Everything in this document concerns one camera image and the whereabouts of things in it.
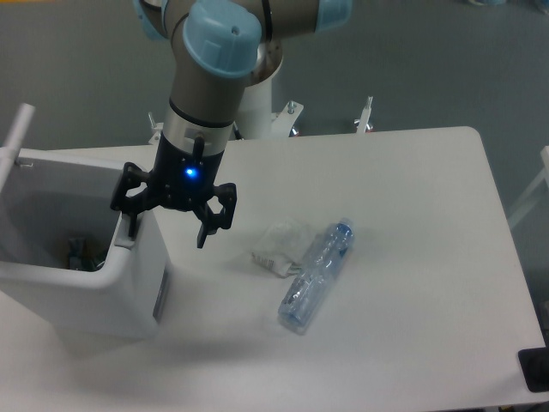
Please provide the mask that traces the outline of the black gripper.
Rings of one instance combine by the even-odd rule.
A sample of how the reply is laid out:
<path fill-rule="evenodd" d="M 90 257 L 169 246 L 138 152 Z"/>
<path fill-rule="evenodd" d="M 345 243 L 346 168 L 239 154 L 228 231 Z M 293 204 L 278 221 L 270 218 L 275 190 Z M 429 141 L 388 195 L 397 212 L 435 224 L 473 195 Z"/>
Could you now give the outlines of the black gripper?
<path fill-rule="evenodd" d="M 204 247 L 206 238 L 219 229 L 232 226 L 237 186 L 234 183 L 214 185 L 224 152 L 196 160 L 192 152 L 173 146 L 162 135 L 151 171 L 126 162 L 112 193 L 111 209 L 130 219 L 128 236 L 136 237 L 138 215 L 162 206 L 166 209 L 191 211 L 201 222 L 196 245 Z M 221 209 L 215 213 L 208 202 L 216 198 Z"/>

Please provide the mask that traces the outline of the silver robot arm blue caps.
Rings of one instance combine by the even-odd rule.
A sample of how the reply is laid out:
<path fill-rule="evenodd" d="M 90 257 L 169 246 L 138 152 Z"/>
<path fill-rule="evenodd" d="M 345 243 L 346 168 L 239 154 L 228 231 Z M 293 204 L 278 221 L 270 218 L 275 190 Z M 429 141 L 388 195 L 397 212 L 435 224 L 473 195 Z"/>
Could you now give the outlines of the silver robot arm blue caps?
<path fill-rule="evenodd" d="M 233 183 L 217 185 L 238 108 L 261 44 L 345 24 L 349 1 L 140 1 L 138 9 L 172 47 L 176 71 L 154 166 L 126 163 L 112 209 L 127 216 L 135 238 L 139 215 L 156 207 L 192 212 L 199 245 L 228 229 L 237 204 Z"/>

